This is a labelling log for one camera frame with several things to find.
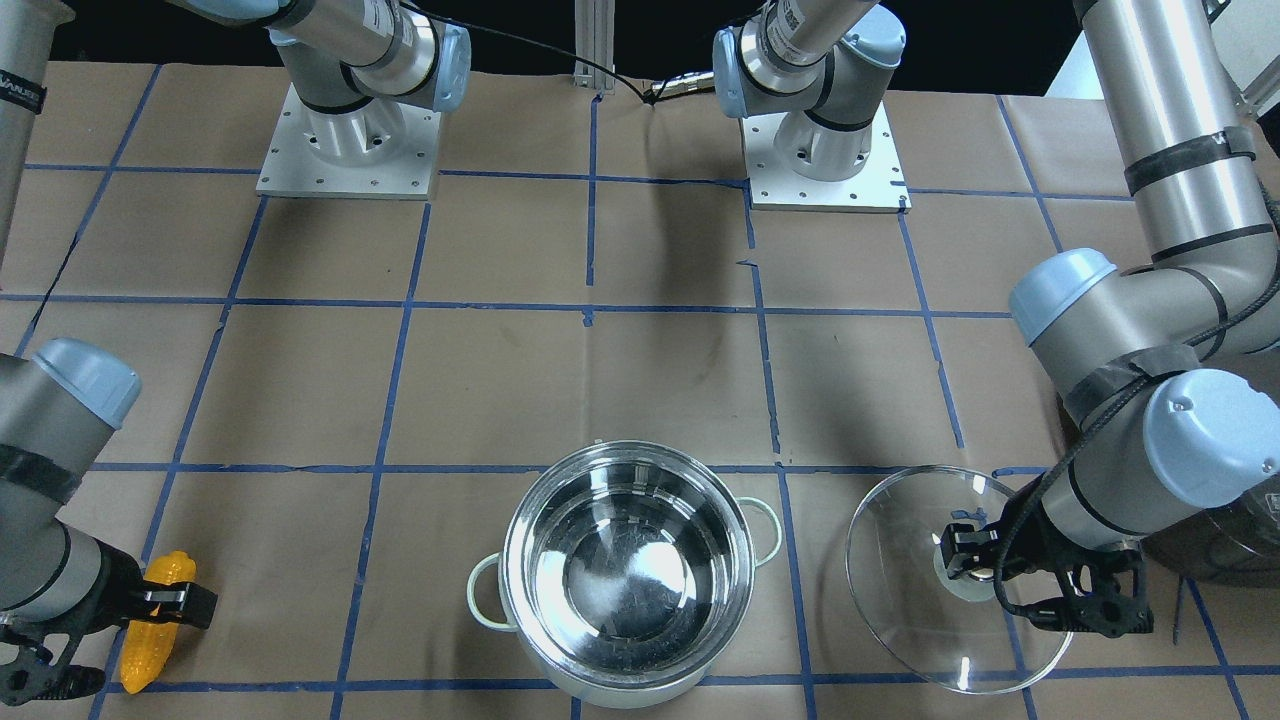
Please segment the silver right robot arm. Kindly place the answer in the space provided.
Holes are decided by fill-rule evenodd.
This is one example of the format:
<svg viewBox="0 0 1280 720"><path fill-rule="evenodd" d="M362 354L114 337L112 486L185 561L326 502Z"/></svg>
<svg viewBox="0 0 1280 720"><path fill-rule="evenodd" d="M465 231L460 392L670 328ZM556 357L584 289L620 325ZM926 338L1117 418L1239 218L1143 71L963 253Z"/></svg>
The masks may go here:
<svg viewBox="0 0 1280 720"><path fill-rule="evenodd" d="M279 439L284 480L370 483L387 445L381 401L398 372L396 334L413 296L436 172L404 127L366 141L361 187L308 199L261 196L265 156L292 88L284 67L50 61L63 1L3 4L3 51L45 88L41 114L3 102L13 231L3 279L3 716L99 714L133 621L178 641L219 641L191 624L188 582L148 583L168 552L173 492L198 477L184 457L251 459L242 430ZM321 441L269 430L246 409L212 415L218 370L283 331L266 373L298 380Z"/></svg>

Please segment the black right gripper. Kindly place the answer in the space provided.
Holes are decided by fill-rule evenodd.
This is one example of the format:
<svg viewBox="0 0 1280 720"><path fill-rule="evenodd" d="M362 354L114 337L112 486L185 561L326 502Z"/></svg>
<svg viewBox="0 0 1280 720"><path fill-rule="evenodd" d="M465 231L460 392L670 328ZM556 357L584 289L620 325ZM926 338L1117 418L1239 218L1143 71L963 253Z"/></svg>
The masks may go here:
<svg viewBox="0 0 1280 720"><path fill-rule="evenodd" d="M15 659L1 667L4 705L97 694L106 684L106 673L73 662L87 635L127 626L129 621L178 624L202 632L211 626L218 593L200 584L147 584L141 598L133 598L143 583L137 561L114 547L99 548L102 566L87 594L74 606L50 620L18 620L3 628L3 643L17 648Z"/></svg>

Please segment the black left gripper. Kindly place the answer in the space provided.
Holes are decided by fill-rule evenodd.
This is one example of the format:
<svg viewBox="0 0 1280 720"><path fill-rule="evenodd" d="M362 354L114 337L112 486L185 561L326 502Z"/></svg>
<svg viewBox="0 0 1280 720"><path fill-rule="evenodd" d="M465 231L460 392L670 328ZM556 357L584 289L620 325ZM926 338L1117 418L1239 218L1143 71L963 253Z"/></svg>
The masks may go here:
<svg viewBox="0 0 1280 720"><path fill-rule="evenodd" d="M1068 539L1047 512L1032 506L1042 479L1018 491L995 525L963 518L945 528L938 547L943 579L992 583L1046 571L1057 594L1029 603L1001 602L1011 615L1047 632L1094 633L1107 638L1149 634L1153 610L1148 598L1146 556L1140 546L1088 550Z"/></svg>

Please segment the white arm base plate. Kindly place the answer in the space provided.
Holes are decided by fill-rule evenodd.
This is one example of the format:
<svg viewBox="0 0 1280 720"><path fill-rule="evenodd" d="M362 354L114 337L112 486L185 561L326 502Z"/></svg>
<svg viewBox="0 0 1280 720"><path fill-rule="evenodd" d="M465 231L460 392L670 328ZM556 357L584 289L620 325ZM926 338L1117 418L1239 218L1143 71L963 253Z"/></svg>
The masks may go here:
<svg viewBox="0 0 1280 720"><path fill-rule="evenodd" d="M760 210L905 213L913 208L884 104L852 132L803 111L740 120L751 205Z"/></svg>
<svg viewBox="0 0 1280 720"><path fill-rule="evenodd" d="M284 199L428 201L444 119L385 99L325 114L289 88L256 190Z"/></svg>

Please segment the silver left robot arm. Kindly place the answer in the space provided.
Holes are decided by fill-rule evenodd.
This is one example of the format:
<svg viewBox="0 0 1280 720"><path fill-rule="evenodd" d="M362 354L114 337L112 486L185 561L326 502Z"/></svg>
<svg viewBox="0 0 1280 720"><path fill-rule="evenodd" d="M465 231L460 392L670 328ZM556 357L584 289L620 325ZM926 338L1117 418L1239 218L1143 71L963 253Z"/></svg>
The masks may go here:
<svg viewBox="0 0 1280 720"><path fill-rule="evenodd" d="M1210 361L1277 347L1277 219L1201 1L1076 1L1149 243L1120 272L1060 252L1009 296L1078 441L988 521L927 552L1048 632L1147 633L1140 542L1277 474L1277 405Z"/></svg>

